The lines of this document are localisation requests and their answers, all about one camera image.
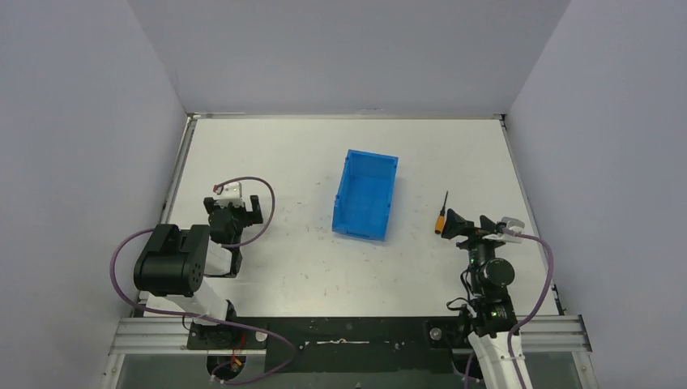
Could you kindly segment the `orange handled screwdriver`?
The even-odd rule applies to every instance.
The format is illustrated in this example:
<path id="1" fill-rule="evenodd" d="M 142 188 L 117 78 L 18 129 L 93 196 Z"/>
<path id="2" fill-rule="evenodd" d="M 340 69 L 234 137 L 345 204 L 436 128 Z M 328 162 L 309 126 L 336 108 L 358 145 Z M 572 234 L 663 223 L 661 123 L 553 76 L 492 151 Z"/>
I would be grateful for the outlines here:
<path id="1" fill-rule="evenodd" d="M 440 235 L 444 229 L 445 222 L 446 222 L 446 202 L 448 198 L 449 191 L 445 193 L 445 197 L 443 200 L 442 207 L 438 213 L 437 219 L 435 221 L 434 225 L 434 233 L 437 235 Z"/>

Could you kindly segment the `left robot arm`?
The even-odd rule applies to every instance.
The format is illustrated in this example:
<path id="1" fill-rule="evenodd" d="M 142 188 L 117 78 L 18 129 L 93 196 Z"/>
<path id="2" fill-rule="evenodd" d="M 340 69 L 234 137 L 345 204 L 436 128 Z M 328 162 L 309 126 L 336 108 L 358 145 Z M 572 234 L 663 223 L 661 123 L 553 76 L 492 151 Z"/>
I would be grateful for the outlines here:
<path id="1" fill-rule="evenodd" d="M 263 223 L 262 209 L 256 194 L 250 196 L 250 207 L 240 195 L 206 197 L 203 206 L 206 224 L 194 224 L 189 229 L 158 224 L 153 229 L 134 265 L 134 285 L 177 304 L 201 327 L 227 329 L 234 334 L 235 327 L 219 321 L 235 320 L 235 308 L 208 280 L 238 275 L 243 230 Z"/>

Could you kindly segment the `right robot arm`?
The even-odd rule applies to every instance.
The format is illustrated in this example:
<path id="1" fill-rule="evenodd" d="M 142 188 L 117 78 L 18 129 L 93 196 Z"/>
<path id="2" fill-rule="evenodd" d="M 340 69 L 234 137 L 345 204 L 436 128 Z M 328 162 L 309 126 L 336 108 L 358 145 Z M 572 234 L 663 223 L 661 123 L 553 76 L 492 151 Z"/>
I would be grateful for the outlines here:
<path id="1" fill-rule="evenodd" d="M 479 361 L 488 388 L 530 388 L 531 380 L 516 328 L 508 286 L 514 282 L 513 265 L 496 255 L 496 248 L 521 239 L 504 231 L 521 233 L 525 224 L 504 217 L 495 222 L 481 216 L 477 224 L 452 209 L 445 214 L 441 237 L 464 237 L 457 247 L 468 252 L 467 274 L 462 277 L 468 299 L 461 307 L 467 324 L 467 341 Z"/>

